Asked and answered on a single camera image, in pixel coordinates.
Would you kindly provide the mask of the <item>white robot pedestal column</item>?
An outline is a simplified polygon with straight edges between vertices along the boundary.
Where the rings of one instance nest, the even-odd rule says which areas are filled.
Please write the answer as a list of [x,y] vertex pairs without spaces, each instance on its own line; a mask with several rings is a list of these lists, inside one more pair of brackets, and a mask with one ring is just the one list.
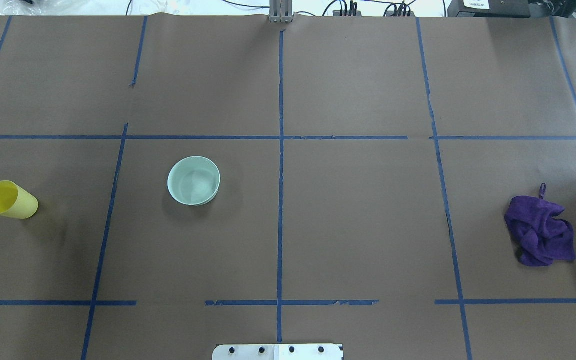
[[342,344],[222,344],[215,347],[213,360],[343,360]]

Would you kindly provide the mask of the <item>mint green bowl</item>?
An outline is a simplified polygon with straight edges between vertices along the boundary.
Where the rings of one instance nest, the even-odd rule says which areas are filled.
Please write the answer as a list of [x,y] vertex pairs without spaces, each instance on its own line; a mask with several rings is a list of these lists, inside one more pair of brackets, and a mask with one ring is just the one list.
[[217,196],[221,171],[215,162],[203,156],[181,159],[167,175],[167,191],[178,203],[201,207]]

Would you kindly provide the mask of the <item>black device with label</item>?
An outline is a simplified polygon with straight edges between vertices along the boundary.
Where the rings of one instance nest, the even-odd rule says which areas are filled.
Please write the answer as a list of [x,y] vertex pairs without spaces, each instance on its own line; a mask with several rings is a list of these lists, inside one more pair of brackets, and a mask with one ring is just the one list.
[[531,17],[528,0],[452,0],[446,14],[448,18]]

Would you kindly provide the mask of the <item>yellow plastic cup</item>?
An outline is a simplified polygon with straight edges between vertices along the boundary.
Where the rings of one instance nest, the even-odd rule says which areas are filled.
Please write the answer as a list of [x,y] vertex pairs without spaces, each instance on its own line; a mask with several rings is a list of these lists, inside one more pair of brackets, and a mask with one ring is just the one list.
[[9,180],[0,181],[0,216],[29,219],[39,209],[39,201],[28,191]]

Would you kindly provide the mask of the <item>purple cloth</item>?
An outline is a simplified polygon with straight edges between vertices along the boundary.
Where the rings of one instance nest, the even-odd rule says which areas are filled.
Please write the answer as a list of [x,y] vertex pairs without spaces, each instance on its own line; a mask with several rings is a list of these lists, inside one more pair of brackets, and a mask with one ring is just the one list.
[[546,193],[547,184],[543,182],[537,196],[515,196],[503,215],[510,237],[518,247],[518,261],[526,267],[548,267],[557,261],[576,260],[573,225],[559,218],[565,208],[549,202]]

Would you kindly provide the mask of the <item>aluminium frame post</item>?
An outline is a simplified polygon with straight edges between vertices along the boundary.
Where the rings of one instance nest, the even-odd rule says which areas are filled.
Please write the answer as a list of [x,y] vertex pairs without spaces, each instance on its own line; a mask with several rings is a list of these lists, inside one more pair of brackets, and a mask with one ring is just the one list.
[[294,11],[292,0],[269,1],[270,23],[292,23],[293,20],[294,20]]

